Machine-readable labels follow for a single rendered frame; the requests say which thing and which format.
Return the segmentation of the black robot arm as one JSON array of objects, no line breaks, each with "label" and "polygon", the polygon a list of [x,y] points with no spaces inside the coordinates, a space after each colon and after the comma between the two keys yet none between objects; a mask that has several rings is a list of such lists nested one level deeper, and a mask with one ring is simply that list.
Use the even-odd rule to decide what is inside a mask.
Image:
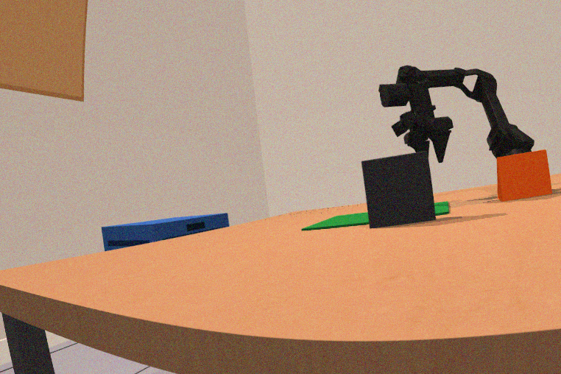
[{"label": "black robot arm", "polygon": [[[473,91],[469,91],[463,84],[465,76],[477,75]],[[489,151],[494,157],[531,152],[534,139],[523,133],[514,124],[510,124],[504,113],[502,105],[496,95],[497,82],[495,77],[479,69],[464,70],[462,68],[446,70],[420,71],[413,66],[401,66],[398,69],[396,84],[380,84],[381,105],[383,107],[406,106],[410,107],[420,102],[431,102],[429,88],[455,86],[470,99],[481,102],[487,119],[490,123],[490,133],[487,137]],[[407,130],[412,131],[413,126],[422,127],[422,122],[417,111],[412,108],[412,114],[403,113],[400,121],[392,125],[396,136],[402,135]],[[416,125],[415,125],[416,124]]]}]

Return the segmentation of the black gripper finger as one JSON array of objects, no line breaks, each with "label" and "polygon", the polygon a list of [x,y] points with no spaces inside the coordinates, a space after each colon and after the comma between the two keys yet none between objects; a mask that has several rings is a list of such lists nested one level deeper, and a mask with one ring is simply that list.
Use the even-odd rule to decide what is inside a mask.
[{"label": "black gripper finger", "polygon": [[443,130],[435,133],[426,134],[426,136],[433,142],[434,151],[436,153],[438,163],[442,163],[444,159],[445,150],[447,147],[450,133],[451,130],[449,131]]},{"label": "black gripper finger", "polygon": [[430,141],[420,141],[407,144],[408,146],[412,147],[415,152],[422,152],[422,151],[429,151],[429,144]]}]

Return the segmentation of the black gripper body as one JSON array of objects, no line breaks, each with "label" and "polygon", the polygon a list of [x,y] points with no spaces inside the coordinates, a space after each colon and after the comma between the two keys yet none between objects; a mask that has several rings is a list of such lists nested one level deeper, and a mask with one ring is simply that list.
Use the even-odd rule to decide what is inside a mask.
[{"label": "black gripper body", "polygon": [[453,122],[448,117],[434,117],[435,105],[431,102],[420,102],[413,104],[411,109],[414,108],[422,122],[422,127],[413,126],[412,131],[408,132],[404,136],[405,144],[410,144],[414,142],[426,141],[428,137],[426,134],[435,133],[443,130],[450,130],[453,128]]}]

